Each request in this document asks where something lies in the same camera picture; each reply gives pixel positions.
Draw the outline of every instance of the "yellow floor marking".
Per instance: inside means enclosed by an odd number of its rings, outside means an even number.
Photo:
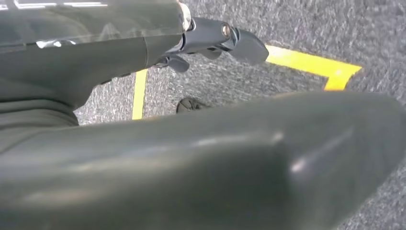
[[[305,54],[276,46],[267,46],[267,62],[313,73],[328,78],[324,90],[344,90],[347,82],[361,67]],[[133,102],[133,120],[142,119],[147,70],[136,73]]]
[[[142,119],[146,81],[147,81],[147,69],[138,71],[135,74],[133,120]]]
[[[344,90],[361,67],[276,46],[267,46],[267,62],[328,78],[324,90]]]

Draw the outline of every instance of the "black shoe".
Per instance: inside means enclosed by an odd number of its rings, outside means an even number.
[[[207,109],[210,108],[209,106],[199,102],[193,98],[184,98],[182,99],[176,108],[176,113],[183,113],[183,112],[190,112],[195,110]]]

